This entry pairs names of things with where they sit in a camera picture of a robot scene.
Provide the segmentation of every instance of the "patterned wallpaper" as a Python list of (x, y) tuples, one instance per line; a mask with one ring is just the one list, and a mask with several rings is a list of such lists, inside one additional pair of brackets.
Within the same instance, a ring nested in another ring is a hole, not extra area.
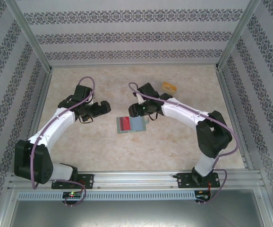
[(248, 1), (17, 2), (50, 64), (64, 66), (216, 63)]
[(273, 205), (273, 0), (260, 2), (222, 71)]
[(5, 2), (0, 0), (0, 204), (13, 152), (32, 126), (46, 72)]

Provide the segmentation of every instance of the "purple cable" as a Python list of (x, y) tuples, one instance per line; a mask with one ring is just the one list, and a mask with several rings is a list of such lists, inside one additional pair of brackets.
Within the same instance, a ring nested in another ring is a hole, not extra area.
[[(171, 101), (168, 101), (168, 100), (162, 100), (162, 99), (159, 99), (159, 98), (155, 98), (155, 97), (144, 95), (144, 94), (140, 93), (139, 91), (137, 91), (136, 89), (132, 88), (131, 87), (132, 84), (135, 85), (136, 88), (138, 89), (138, 85), (135, 82), (129, 82), (128, 83), (129, 88), (132, 91), (134, 91), (135, 93), (139, 94), (140, 96), (143, 96), (145, 98), (149, 98), (149, 99), (152, 99), (152, 100), (156, 100), (156, 101), (159, 101), (159, 102), (163, 102), (163, 103), (169, 103), (169, 104), (172, 104), (172, 105), (180, 106), (180, 107), (182, 107), (182, 108), (184, 108), (184, 109), (186, 109), (186, 110), (188, 110), (188, 111), (190, 111), (190, 112), (192, 112), (192, 113), (194, 113), (196, 115), (199, 115), (201, 117), (204, 117), (205, 119), (208, 119), (208, 120), (210, 120), (210, 121), (212, 121), (214, 123), (217, 123), (218, 125), (222, 126), (226, 130), (228, 130), (233, 135), (233, 137), (234, 137), (234, 139), (236, 141), (236, 147), (233, 149), (233, 151), (230, 151), (230, 152), (225, 153), (225, 154), (221, 154), (218, 157), (216, 157), (216, 159), (215, 159), (215, 161), (214, 161), (214, 163), (212, 165), (212, 169), (215, 168), (216, 163), (218, 162), (218, 160), (220, 159), (220, 157), (231, 155), (231, 154), (235, 153), (239, 149), (239, 139), (238, 139), (237, 135), (234, 133), (234, 131), (232, 129), (230, 129), (227, 125), (225, 125), (225, 124), (223, 124), (223, 123), (219, 122), (218, 120), (215, 120), (215, 119), (213, 119), (211, 117), (208, 117), (206, 115), (200, 114), (197, 111), (195, 111), (193, 109), (190, 109), (187, 106), (184, 106), (182, 104), (177, 104), (175, 102), (171, 102)], [(222, 190), (222, 188), (224, 187), (224, 185), (225, 185), (225, 183), (227, 181), (228, 173), (227, 173), (227, 171), (225, 169), (216, 169), (216, 171), (224, 171), (225, 172), (225, 179), (223, 180), (223, 182), (222, 182), (219, 190), (217, 191), (217, 193), (209, 201), (207, 201), (206, 203), (209, 203), (210, 201), (212, 201), (220, 193), (220, 191)]]
[(68, 199), (69, 197), (66, 197), (65, 200), (64, 200), (65, 206), (74, 207), (74, 206), (76, 206), (76, 205), (79, 205), (79, 204), (86, 198), (86, 187), (85, 187), (85, 185), (82, 185), (81, 183), (78, 183), (78, 182), (75, 182), (75, 181), (64, 181), (64, 180), (57, 180), (57, 181), (59, 181), (59, 182), (65, 182), (65, 183), (75, 183), (75, 184), (81, 186), (81, 187), (84, 189), (84, 195), (83, 195), (83, 198), (82, 198), (82, 199), (80, 199), (80, 200), (79, 200), (78, 202), (76, 202), (75, 204), (69, 205), (69, 204), (66, 203), (66, 201), (67, 201), (67, 199)]
[[(93, 79), (92, 77), (83, 77), (83, 78), (80, 79), (80, 81), (79, 81), (78, 84), (80, 84), (84, 79), (91, 79), (92, 82), (93, 82), (93, 90), (90, 92), (89, 96), (88, 96), (87, 98), (85, 98), (84, 100), (82, 100), (81, 102), (79, 102), (79, 103), (73, 105), (72, 107), (70, 107), (70, 108), (64, 110), (63, 112), (61, 112), (61, 113), (59, 114), (59, 116), (56, 116), (56, 117), (53, 118), (50, 122), (48, 122), (48, 124), (47, 124), (47, 125), (45, 126), (45, 128), (41, 131), (40, 135), (38, 136), (36, 142), (35, 142), (34, 145), (33, 145), (32, 153), (31, 153), (31, 162), (30, 162), (30, 167), (31, 167), (31, 182), (32, 182), (32, 188), (33, 188), (33, 189), (36, 189), (36, 188), (38, 187), (38, 184), (39, 184), (39, 183), (37, 183), (37, 185), (35, 185), (35, 183), (34, 183), (34, 153), (35, 153), (35, 150), (36, 150), (36, 147), (37, 147), (39, 141), (41, 140), (41, 136), (43, 136), (43, 134), (46, 132), (46, 130), (47, 130), (47, 129), (48, 129), (48, 128), (49, 128), (49, 127), (50, 127), (50, 126), (51, 126), (59, 117), (61, 117), (63, 114), (65, 114), (66, 112), (70, 111), (71, 109), (73, 109), (73, 108), (75, 108), (75, 107), (81, 105), (82, 103), (88, 101), (88, 99), (94, 94), (94, 89), (95, 89), (95, 82), (94, 82), (94, 79)], [(60, 182), (67, 182), (67, 183), (75, 183), (75, 184), (80, 185), (80, 186), (83, 187), (83, 185), (80, 184), (80, 183), (78, 183), (78, 182), (64, 181), (64, 180), (57, 180), (57, 181), (60, 181)]]

